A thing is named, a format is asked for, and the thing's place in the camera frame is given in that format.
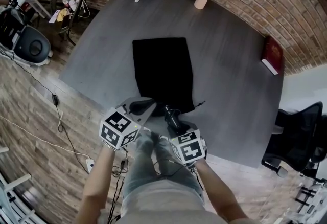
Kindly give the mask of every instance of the flower vase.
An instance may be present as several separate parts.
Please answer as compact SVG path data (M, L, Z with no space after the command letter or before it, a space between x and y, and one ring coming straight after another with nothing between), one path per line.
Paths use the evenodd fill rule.
M203 9L208 0L195 0L194 7L197 9Z

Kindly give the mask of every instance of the person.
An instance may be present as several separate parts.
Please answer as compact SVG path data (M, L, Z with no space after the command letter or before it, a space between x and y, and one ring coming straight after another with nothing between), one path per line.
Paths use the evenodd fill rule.
M161 175L154 169L153 149ZM115 151L104 145L86 181L76 224L108 223L109 211L104 208L114 157ZM199 159L195 167L217 215L205 210L201 186L187 167L172 157L169 142L144 130L137 139L135 159L125 177L117 223L255 223L205 159Z
M0 0L0 5L7 6L9 5L10 1L9 0Z

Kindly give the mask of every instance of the black cloth bag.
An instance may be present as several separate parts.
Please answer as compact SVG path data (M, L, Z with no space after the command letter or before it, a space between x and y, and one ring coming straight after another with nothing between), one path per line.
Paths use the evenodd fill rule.
M185 38L134 40L133 55L141 96L158 104L154 116L163 116L165 105L181 113L194 110L193 73Z

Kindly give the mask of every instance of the cable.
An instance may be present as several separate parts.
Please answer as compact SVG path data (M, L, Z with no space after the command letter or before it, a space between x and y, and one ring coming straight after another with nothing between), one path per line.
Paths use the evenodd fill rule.
M114 192L114 195L113 195L113 199L112 199L112 205L111 205L111 208L110 208L110 213L109 213L109 217L108 217L108 223L110 223L111 219L112 219L112 216L113 216L113 212L114 212L114 209L115 209L115 206L116 206L116 202L118 200L119 197L117 197L117 199L115 200L115 197L116 197L116 193L117 193L117 190L118 190L118 183L119 183L119 180L121 179L121 173L122 173L122 168L120 170L120 173L119 173L119 177L118 177L118 180L117 180L117 183L116 183L116 190ZM123 183L124 183L124 180L125 178L123 179L122 181L122 184L121 184L121 187L119 189L119 194L120 194L120 191L123 187Z
M125 177L123 178L122 180L122 183L121 183L121 187L119 188L119 191L118 191L118 195L117 195L117 198L115 199L116 197L116 193L117 193L117 190L118 190L118 182L121 178L121 174L122 173L127 173L128 172L128 151L125 147L122 148L124 151L125 151L125 159L126 159L126 162L127 162L127 165L126 165L126 170L124 169L124 165L125 165L125 161L122 161L121 162L121 166L118 167L118 166L113 166L112 168L119 168L120 170L119 171L112 171L112 175L113 177L118 177L118 180L117 180L117 184L116 184L116 190L115 190L115 193L114 193L114 196L113 196L113 200L112 200L112 205L111 205L111 208L110 208L110 213L109 213L109 217L108 217L108 224L111 224L115 219L117 220L117 218L120 218L120 215L116 216L115 218L112 218L113 217L113 212L114 212L114 209L116 207L116 203L119 199L119 196L120 196L120 193L122 191L122 188L123 188L123 185L124 185L124 181L125 181Z
M88 6L87 6L87 4L86 4L86 1L85 0L83 0L82 1L82 5L81 5L81 7L83 7L83 2L84 2L84 4L86 5L86 8L87 8L87 10L88 10L88 16L87 17L83 17L83 16L80 16L80 15L78 15L79 17L82 17L82 18L88 18L88 17L90 17L91 16L91 12L90 12L90 10L88 9Z
M1 51L1 54L2 54L2 55L6 55L8 58L10 58L10 56L9 56L6 52L4 52L2 49L0 49L0 51ZM19 65L19 64L14 60L14 55L13 55L13 58L10 58L10 59L11 59L12 61L14 61L18 66L20 66L20 67L21 67L25 72L27 72L28 74L30 74L30 75L32 76L32 78L33 78L35 81L37 81L37 82L38 82L42 87L44 87L47 91L49 91L49 92L52 94L52 96L55 95L55 94L52 93L52 91L51 91L50 89L48 89L47 87L43 86L42 83L41 83L40 81L38 81L36 78L34 78L34 76L33 76L30 72L28 72L28 71L25 70L21 65ZM12 123L11 121L9 121L9 120L8 120L8 121L9 121L10 123L12 123L12 124L18 126L19 128L25 130L28 134L31 134L31 135L33 135L34 137L36 137L36 138L38 138L38 139L40 139L40 140L42 140L42 141L44 141L44 142L47 142L47 143L50 144L50 145L53 145L53 146L56 146L56 147L60 147L60 148L66 150L66 151L68 151L68 152L73 152L74 155L75 155L75 157L76 157L76 159L77 159L77 161L78 161L78 163L82 166L82 168L84 169L84 171L88 174L88 171L84 168L83 164L79 161L79 159L78 159L78 157L77 157L77 155L85 155L85 154L77 153L77 152L75 151L75 148L74 148L74 146L73 146L73 144L72 144L72 142L71 142L71 140L70 140L70 138L69 138L69 136L68 136L68 133L67 133L65 127L62 125L61 118L60 118L60 115L59 115L58 105L55 104L55 106L56 106L57 113L58 113L58 117L59 117L58 131L59 131L60 133L62 133L63 131L65 132L65 134L66 134L66 136L67 136L67 138L68 138L68 140L69 140L69 142L70 142L70 144L71 144L71 146L72 146L72 148L73 148L73 151L68 150L68 149L65 149L65 148L63 148L63 147L60 147L60 146L58 146L58 145L54 145L54 144L52 144L52 143L50 143L50 142L44 141L44 140L40 139L39 137L37 137L37 136L35 136L35 135L29 133L27 130L25 130L25 129L19 127L18 125L14 124L14 123Z
M185 166L185 165L180 164L180 163L178 163L178 162L175 162L175 161L172 161L172 160L165 159L165 160L159 160L159 161L157 161L156 163L153 164L153 167L154 167L157 163L159 163L160 161L169 161L169 162L171 162L171 163L175 163L175 164L181 165L181 167L180 167L179 169L177 169L177 170L176 170L173 174L171 174L171 175L164 175L164 174L161 174L161 173L157 172L157 171L154 169L155 173L157 173L158 175L163 176L163 177L172 177L173 175L175 175L178 171L180 171L180 170Z
M25 131L27 134L32 135L33 137L37 138L37 139L40 140L40 141L46 142L46 143L48 143L49 145L54 146L54 147L57 147L57 148L61 148L61 149L65 150L65 151L67 151L67 152L74 153L72 150L69 150L69 149L63 148L63 147L61 147L61 146L55 145L55 144L53 144L53 143L50 143L49 141L46 141L46 140L43 140L43 139L39 138L38 136L35 136L34 134L28 132L26 129L24 129L24 128L18 126L17 124L11 122L10 120L8 120L8 119L6 119L6 118L4 118L4 117L2 117L2 116L0 116L0 118L2 118L2 119L4 119L4 120L8 121L9 123L15 125L16 127L20 128L20 129L22 129L22 130ZM77 154L77 155L81 155L81 156L85 156L85 157L87 157L88 159L90 159L90 157L89 157L88 155L86 155L86 154L83 154L83 153L77 153L77 152L76 152L76 154Z
M203 102L201 102L201 103L199 103L199 104L197 104L196 106L194 106L194 108L197 108L197 107L199 107L199 106L201 106L201 105L203 105L205 103L205 101L203 101Z
M202 191L204 191L203 186L201 185L200 180L199 180L198 170L196 168L190 169L190 173L194 173L196 175L196 179L197 179Z
M88 171L84 168L83 164L80 162L80 160L78 159L78 157L77 157L77 155L76 155L75 148L74 148L74 146L73 146L73 144L72 144L71 139L70 139L69 136L68 136L68 133L67 133L67 131L66 131L66 128L62 125L61 118L60 118L60 115L59 115L58 105L56 105L56 109L57 109L57 113L58 113L58 117L59 117L58 131L59 131L60 133L62 133L63 131L65 131L65 134L66 134L66 136L67 136L67 138L68 138L68 140L69 140L69 142L70 142L70 144L71 144L71 146L72 146L72 148L73 148L73 151L74 151L74 155L75 155L75 157L76 157L76 160L77 160L78 163L81 165L81 167L84 169L84 171L88 174Z
M36 78L34 78L34 76L32 75L32 73L30 73L30 72L28 72L27 70L25 70L20 64L18 64L16 61L15 61L15 59L14 59L14 56L15 55L13 55L13 58L11 58L6 52L4 52L2 49L0 49L0 51L1 51L1 54L2 55L6 55L8 58L10 58L12 61L14 61L18 66L20 66L25 72L27 72L28 74L30 74L31 76L32 76L32 78L34 79L34 80L36 80L42 87L44 87L47 91L49 91L52 95L53 95L53 93L52 93L52 91L50 90L50 89L48 89L47 87L45 87L45 86L43 86L42 85L42 83L40 82L40 81L38 81Z

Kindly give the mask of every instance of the red book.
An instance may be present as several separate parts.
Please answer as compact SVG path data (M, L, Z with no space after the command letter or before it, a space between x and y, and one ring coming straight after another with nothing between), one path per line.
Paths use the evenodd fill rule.
M283 49L271 36L265 38L261 61L274 75L279 74L282 70Z

